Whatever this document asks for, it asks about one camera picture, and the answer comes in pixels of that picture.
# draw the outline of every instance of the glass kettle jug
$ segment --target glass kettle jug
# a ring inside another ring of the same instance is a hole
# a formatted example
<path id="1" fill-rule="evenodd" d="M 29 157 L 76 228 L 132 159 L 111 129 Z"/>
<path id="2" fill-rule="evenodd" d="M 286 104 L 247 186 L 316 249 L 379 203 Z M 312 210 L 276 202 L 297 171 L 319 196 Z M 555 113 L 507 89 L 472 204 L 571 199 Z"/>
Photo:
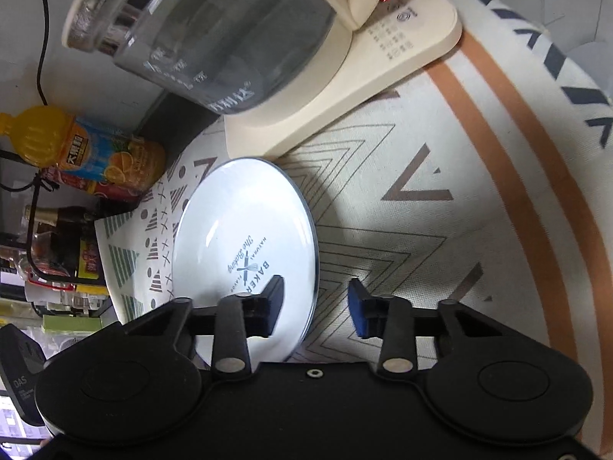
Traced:
<path id="1" fill-rule="evenodd" d="M 286 116 L 341 66 L 379 0 L 75 0 L 62 41 L 221 115 Z"/>

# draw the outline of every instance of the orange stripe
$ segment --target orange stripe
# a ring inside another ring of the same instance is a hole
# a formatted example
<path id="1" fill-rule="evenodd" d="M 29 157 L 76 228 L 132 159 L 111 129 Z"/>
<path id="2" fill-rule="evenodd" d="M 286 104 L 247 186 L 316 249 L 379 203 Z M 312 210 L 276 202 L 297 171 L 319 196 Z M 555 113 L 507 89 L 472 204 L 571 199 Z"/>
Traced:
<path id="1" fill-rule="evenodd" d="M 562 272 L 511 158 L 451 69 L 436 61 L 426 70 L 462 124 L 498 189 L 532 272 L 550 344 L 576 360 L 577 348 Z"/>
<path id="2" fill-rule="evenodd" d="M 530 106 L 483 46 L 464 33 L 462 51 L 483 76 L 523 133 L 547 175 L 577 239 L 592 284 L 603 366 L 605 412 L 602 452 L 613 449 L 613 276 L 605 241 L 581 189 Z"/>

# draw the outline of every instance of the printed plate logo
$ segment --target printed plate logo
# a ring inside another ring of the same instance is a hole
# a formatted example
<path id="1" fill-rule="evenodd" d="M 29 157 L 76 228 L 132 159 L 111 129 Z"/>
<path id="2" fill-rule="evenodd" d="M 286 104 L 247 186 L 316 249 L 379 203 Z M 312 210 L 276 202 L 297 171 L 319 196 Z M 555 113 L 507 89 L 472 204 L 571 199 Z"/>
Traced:
<path id="1" fill-rule="evenodd" d="M 266 271 L 270 267 L 269 263 L 267 261 L 256 261 L 256 256 L 262 252 L 264 244 L 266 244 L 266 237 L 259 243 L 256 243 L 250 235 L 244 240 L 243 245 L 234 256 L 234 260 L 228 265 L 228 273 L 238 273 L 230 288 L 230 294 L 236 291 L 239 286 L 243 287 L 245 292 L 251 294 L 264 277 L 268 276 Z"/>

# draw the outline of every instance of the white plate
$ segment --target white plate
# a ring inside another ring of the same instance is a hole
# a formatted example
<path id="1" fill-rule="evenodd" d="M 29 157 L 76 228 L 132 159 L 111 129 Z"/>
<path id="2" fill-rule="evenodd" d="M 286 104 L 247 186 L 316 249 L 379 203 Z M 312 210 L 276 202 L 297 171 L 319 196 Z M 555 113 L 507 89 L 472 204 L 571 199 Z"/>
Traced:
<path id="1" fill-rule="evenodd" d="M 317 298 L 318 244 L 307 204 L 285 173 L 261 159 L 225 163 L 195 190 L 181 217 L 175 295 L 190 297 L 194 307 L 215 306 L 230 294 L 260 293 L 274 274 L 285 279 L 283 307 L 269 338 L 247 340 L 253 369 L 284 361 L 304 339 Z M 196 351 L 207 363 L 212 349 L 213 336 L 198 337 Z"/>

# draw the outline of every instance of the metal screw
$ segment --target metal screw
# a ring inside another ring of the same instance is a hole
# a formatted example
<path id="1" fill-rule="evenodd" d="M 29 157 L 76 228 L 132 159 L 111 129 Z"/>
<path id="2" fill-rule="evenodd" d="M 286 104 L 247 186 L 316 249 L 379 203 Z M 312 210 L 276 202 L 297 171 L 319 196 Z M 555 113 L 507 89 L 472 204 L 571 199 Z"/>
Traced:
<path id="1" fill-rule="evenodd" d="M 413 370 L 413 363 L 405 358 L 390 358 L 383 362 L 383 368 L 390 373 L 407 373 Z"/>
<path id="2" fill-rule="evenodd" d="M 222 358 L 215 362 L 215 368 L 224 373 L 236 373 L 245 366 L 244 361 L 238 358 Z"/>
<path id="3" fill-rule="evenodd" d="M 324 376 L 324 372 L 318 368 L 311 368 L 310 370 L 306 371 L 306 376 L 311 378 L 322 378 Z"/>

